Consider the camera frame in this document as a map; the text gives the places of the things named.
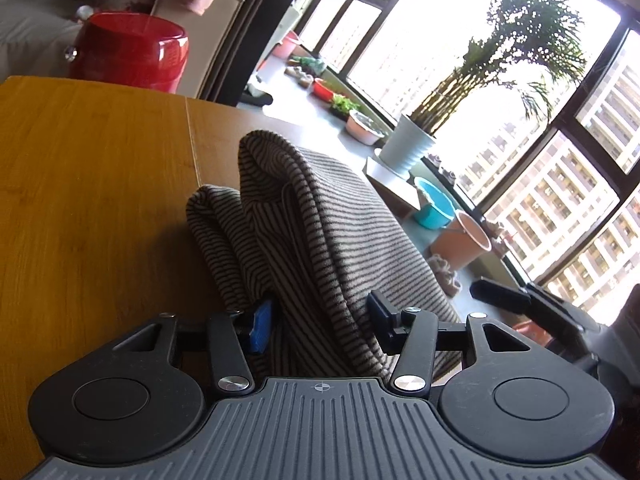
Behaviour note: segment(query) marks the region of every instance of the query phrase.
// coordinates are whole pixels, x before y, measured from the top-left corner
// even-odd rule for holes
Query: silver screw head
[[[240,375],[229,375],[220,379],[218,386],[227,392],[241,392],[249,387],[249,379]]]
[[[427,383],[424,379],[417,375],[401,375],[394,381],[394,386],[398,388],[398,390],[405,392],[416,392],[423,389],[426,385]]]
[[[73,45],[69,45],[65,49],[65,59],[71,63],[78,56],[78,50]]]

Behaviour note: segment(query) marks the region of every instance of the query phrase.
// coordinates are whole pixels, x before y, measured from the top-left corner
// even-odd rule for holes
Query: wooden table
[[[159,312],[220,307],[185,222],[203,183],[239,185],[269,129],[362,168],[335,138],[181,96],[18,77],[0,86],[0,479],[42,458],[27,403],[47,376]]]

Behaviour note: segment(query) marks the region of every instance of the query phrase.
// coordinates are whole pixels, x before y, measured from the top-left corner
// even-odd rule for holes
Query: striped towel
[[[267,131],[241,139],[238,165],[240,192],[202,186],[187,220],[227,308],[250,308],[266,292],[279,299],[262,372],[388,380],[397,358],[371,329],[374,289],[458,321],[422,255],[350,168]],[[459,360],[438,352],[434,376]]]

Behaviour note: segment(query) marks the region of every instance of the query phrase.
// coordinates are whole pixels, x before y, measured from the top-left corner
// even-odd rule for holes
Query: white bowl
[[[346,128],[351,137],[367,146],[385,138],[384,134],[378,130],[376,123],[357,110],[349,112]]]

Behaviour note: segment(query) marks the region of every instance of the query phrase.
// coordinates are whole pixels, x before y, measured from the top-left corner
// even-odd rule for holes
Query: apartment building
[[[629,54],[621,52],[577,117],[623,171],[640,155],[639,72]],[[478,200],[492,179],[529,147],[536,133],[523,126],[505,124],[469,165],[460,182],[470,196]],[[513,253],[535,279],[615,201],[604,178],[559,132],[487,217],[504,222],[513,234]],[[607,296],[611,300],[614,291],[628,292],[640,278],[639,234],[640,200],[635,196],[549,289],[586,310]]]

